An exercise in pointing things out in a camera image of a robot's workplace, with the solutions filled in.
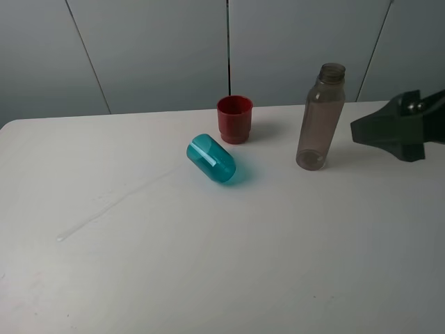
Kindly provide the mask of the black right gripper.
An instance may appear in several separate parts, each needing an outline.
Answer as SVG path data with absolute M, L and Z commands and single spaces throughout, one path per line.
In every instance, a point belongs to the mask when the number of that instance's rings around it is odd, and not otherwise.
M 419 90 L 393 97 L 350 124 L 355 143 L 384 150 L 405 162 L 423 160 L 424 143 L 444 142 L 444 90 L 422 98 Z

